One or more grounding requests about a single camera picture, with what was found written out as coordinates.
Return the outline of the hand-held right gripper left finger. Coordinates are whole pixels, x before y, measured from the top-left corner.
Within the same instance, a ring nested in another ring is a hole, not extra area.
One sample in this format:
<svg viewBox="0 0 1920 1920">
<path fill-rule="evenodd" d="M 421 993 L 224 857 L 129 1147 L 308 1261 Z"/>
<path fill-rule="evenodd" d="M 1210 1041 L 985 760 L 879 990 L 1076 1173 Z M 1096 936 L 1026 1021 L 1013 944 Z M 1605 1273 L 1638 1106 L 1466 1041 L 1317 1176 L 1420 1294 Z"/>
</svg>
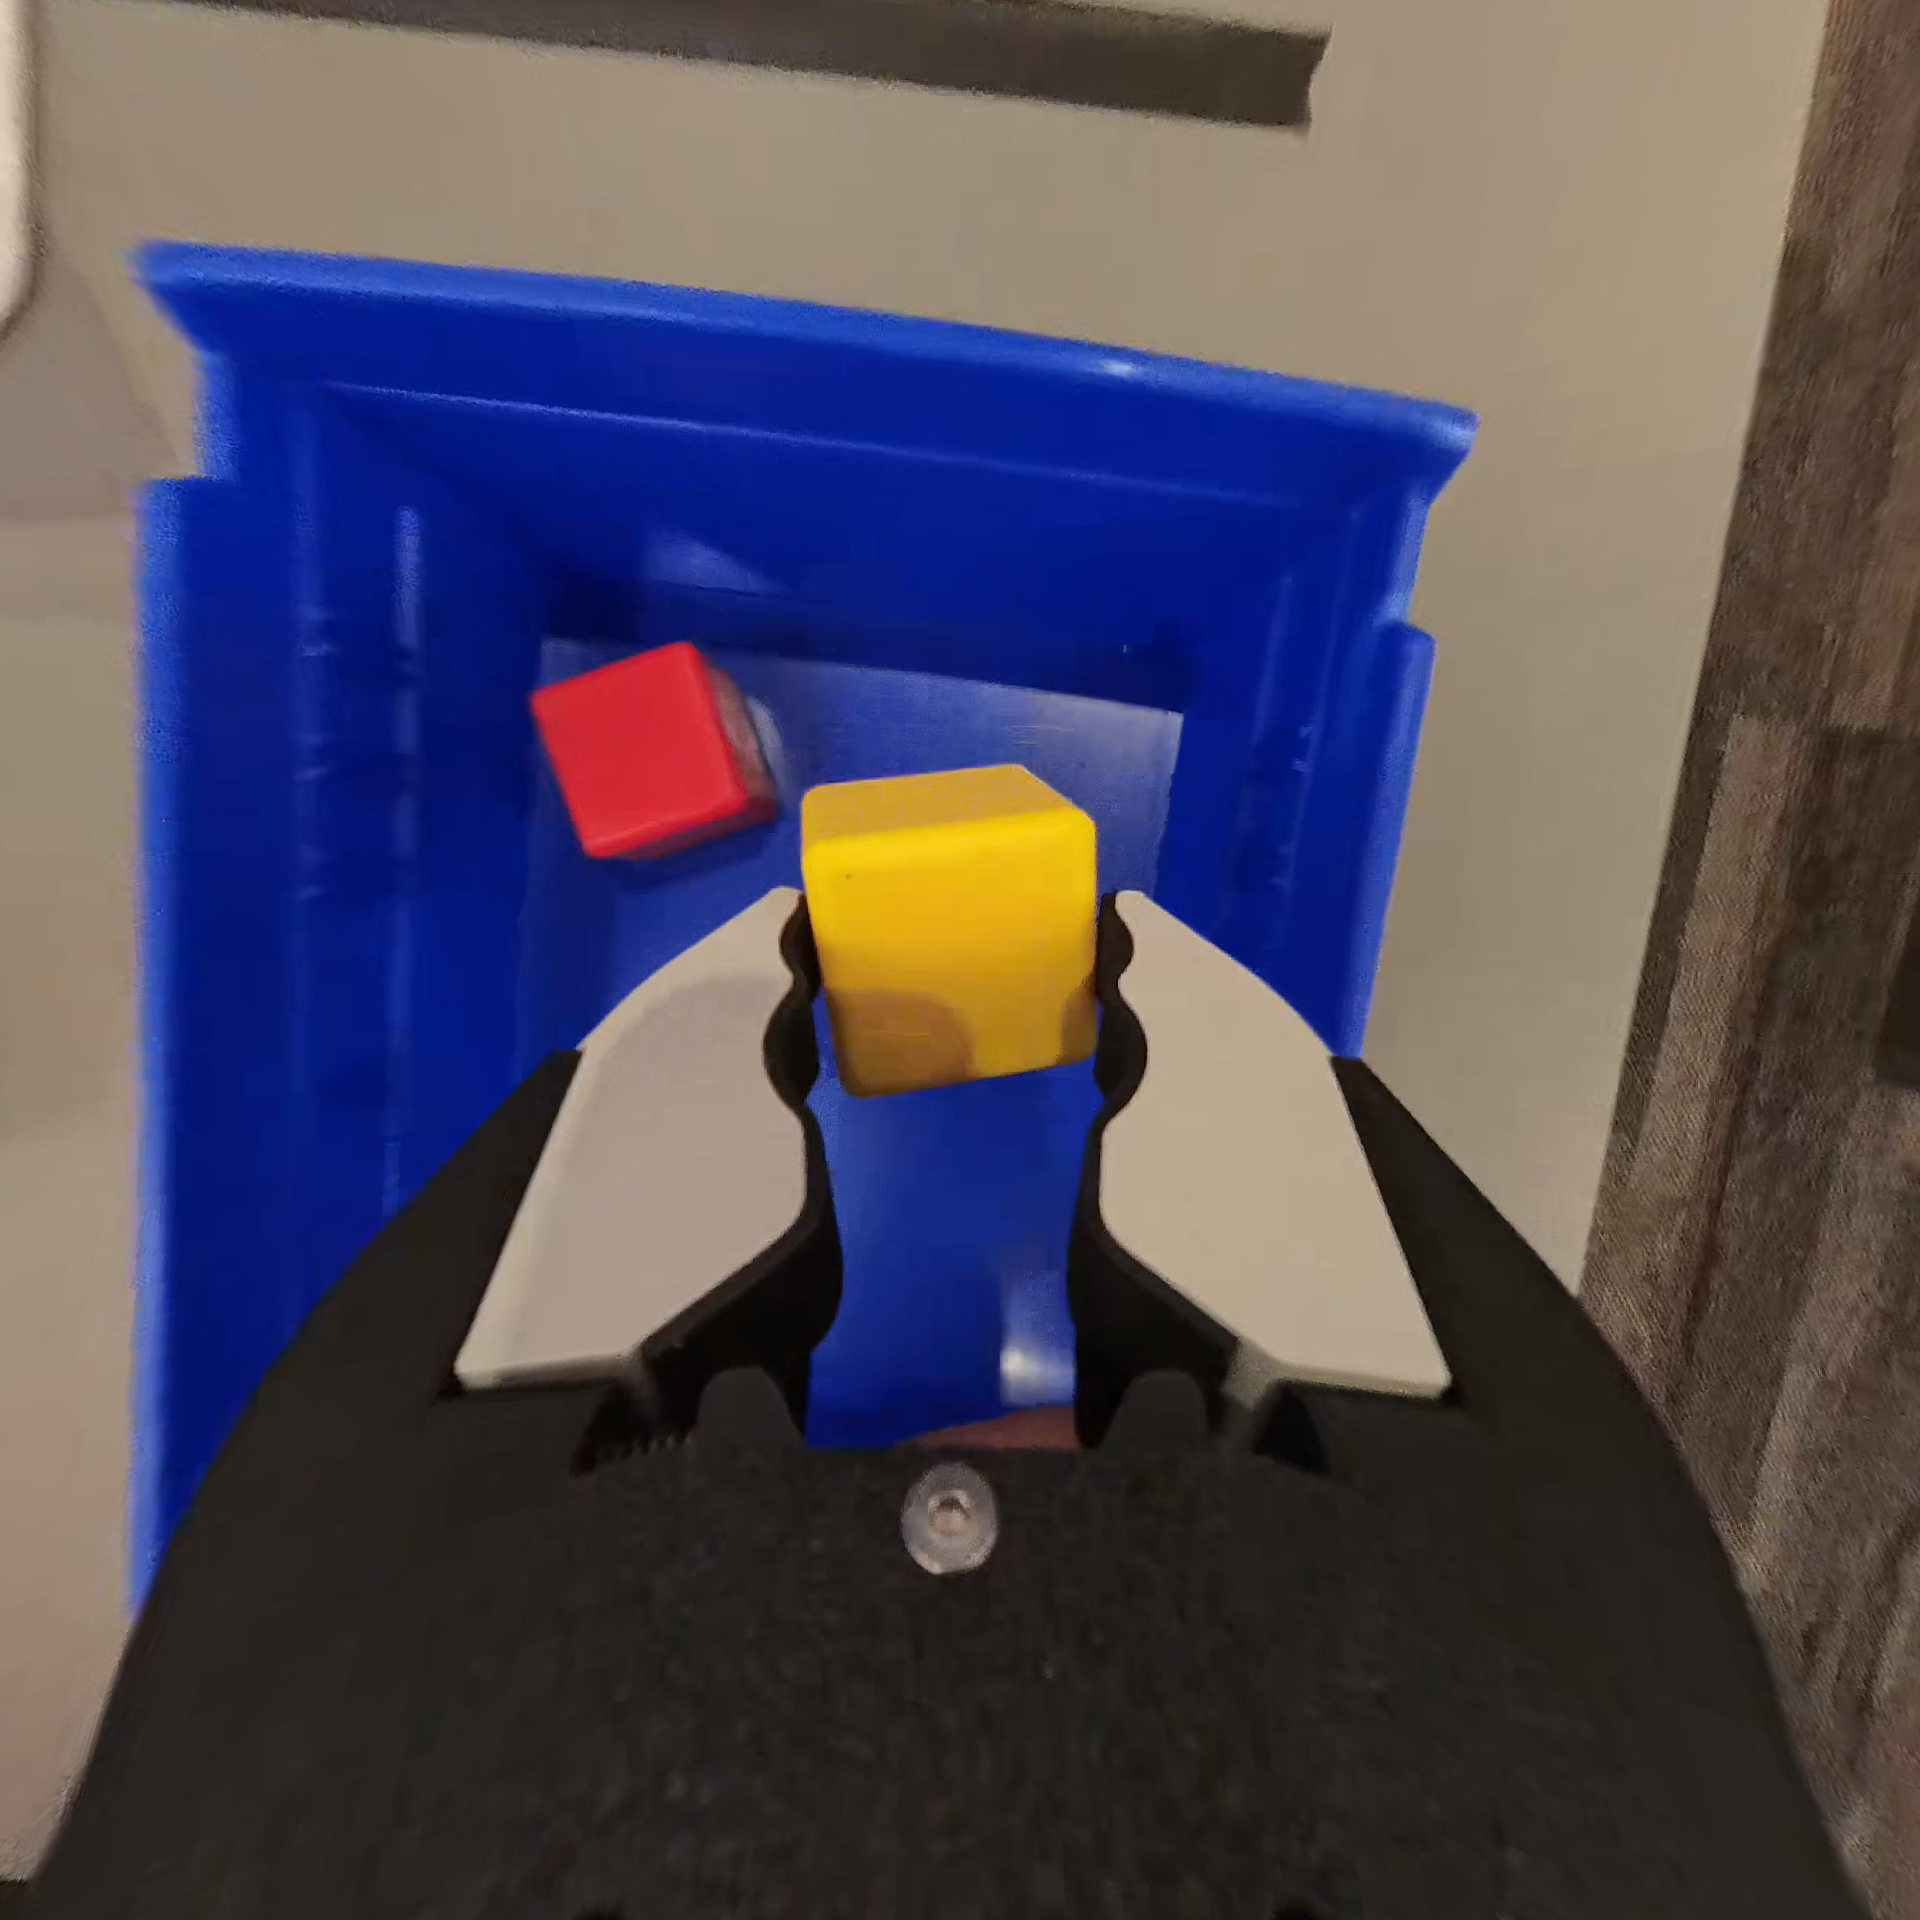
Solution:
<svg viewBox="0 0 1920 1920">
<path fill-rule="evenodd" d="M 454 1361 L 462 1388 L 730 1369 L 809 1393 L 837 1316 L 837 1218 L 804 897 L 775 886 L 581 1042 Z"/>
</svg>

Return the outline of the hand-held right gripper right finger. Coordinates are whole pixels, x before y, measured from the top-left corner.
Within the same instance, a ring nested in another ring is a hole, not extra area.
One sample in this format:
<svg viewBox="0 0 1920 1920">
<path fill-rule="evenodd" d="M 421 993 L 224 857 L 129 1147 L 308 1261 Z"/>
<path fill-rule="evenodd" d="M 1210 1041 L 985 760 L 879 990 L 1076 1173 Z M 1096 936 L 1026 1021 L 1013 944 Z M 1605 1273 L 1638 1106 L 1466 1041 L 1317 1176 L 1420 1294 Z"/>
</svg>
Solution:
<svg viewBox="0 0 1920 1920">
<path fill-rule="evenodd" d="M 1312 1027 L 1141 891 L 1095 931 L 1095 1086 L 1068 1298 L 1073 1394 L 1184 1374 L 1437 1402 L 1452 1372 Z"/>
</svg>

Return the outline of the yellow cube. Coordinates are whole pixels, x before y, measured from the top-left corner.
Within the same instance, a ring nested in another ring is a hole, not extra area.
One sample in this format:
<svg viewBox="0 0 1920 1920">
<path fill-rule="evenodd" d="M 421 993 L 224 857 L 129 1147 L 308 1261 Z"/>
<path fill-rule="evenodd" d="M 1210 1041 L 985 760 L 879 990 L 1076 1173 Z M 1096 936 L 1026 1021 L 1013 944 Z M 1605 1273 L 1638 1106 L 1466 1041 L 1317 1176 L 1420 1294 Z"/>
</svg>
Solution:
<svg viewBox="0 0 1920 1920">
<path fill-rule="evenodd" d="M 815 785 L 800 867 L 852 1098 L 1092 1053 L 1096 825 L 1037 776 L 996 764 Z"/>
</svg>

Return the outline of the red cube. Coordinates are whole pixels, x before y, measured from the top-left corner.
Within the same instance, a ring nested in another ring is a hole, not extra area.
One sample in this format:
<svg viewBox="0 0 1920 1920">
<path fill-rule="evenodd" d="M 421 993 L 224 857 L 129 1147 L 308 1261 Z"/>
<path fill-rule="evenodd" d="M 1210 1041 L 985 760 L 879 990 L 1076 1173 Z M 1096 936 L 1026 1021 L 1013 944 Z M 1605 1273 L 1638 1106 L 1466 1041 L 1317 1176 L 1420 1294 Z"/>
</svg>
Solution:
<svg viewBox="0 0 1920 1920">
<path fill-rule="evenodd" d="M 586 857 L 672 857 L 778 814 L 744 694 L 687 640 L 538 685 L 530 712 Z"/>
</svg>

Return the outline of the blue plastic bin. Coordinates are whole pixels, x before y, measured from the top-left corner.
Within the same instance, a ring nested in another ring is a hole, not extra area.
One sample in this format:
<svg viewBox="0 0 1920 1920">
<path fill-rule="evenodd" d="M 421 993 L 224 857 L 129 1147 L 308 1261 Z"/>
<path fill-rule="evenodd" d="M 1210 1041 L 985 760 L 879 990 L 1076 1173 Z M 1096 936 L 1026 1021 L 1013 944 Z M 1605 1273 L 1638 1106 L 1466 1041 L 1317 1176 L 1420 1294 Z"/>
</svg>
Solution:
<svg viewBox="0 0 1920 1920">
<path fill-rule="evenodd" d="M 1106 342 L 149 243 L 129 1595 L 308 1307 L 495 1105 L 777 884 L 800 794 L 1015 762 L 1359 1053 L 1476 416 Z M 538 685 L 687 640 L 758 827 L 583 853 Z"/>
</svg>

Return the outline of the grey desk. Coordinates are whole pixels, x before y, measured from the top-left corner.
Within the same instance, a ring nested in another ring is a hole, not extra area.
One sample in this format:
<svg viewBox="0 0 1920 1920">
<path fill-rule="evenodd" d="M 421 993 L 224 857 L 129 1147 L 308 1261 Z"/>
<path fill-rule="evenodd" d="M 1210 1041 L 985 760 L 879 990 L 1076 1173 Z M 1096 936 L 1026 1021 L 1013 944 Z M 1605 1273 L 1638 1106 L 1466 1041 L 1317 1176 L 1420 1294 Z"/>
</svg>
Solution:
<svg viewBox="0 0 1920 1920">
<path fill-rule="evenodd" d="M 1304 133 L 184 5 L 37 5 L 4 339 L 4 1875 L 128 1612 L 129 515 L 196 379 L 149 235 L 884 307 L 1420 393 L 1479 438 L 1366 1050 L 1573 1282 L 1825 5 L 1217 5 Z"/>
</svg>

